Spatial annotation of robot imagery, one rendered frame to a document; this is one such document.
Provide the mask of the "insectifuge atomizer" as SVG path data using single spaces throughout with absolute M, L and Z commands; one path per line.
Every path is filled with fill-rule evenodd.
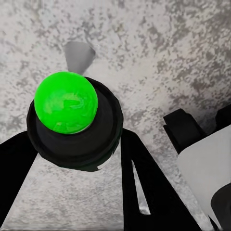
M 64 53 L 68 72 L 39 85 L 26 118 L 27 134 L 42 158 L 74 170 L 95 172 L 112 159 L 124 116 L 119 100 L 84 73 L 96 58 L 86 43 L 71 41 Z

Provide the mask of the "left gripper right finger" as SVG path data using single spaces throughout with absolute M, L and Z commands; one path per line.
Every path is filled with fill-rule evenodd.
M 120 144 L 124 231 L 202 231 L 139 136 L 123 128 Z M 132 160 L 150 215 L 139 210 Z

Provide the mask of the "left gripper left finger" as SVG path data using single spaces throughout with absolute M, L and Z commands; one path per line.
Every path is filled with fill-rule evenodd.
M 27 131 L 0 144 L 0 228 L 37 154 Z

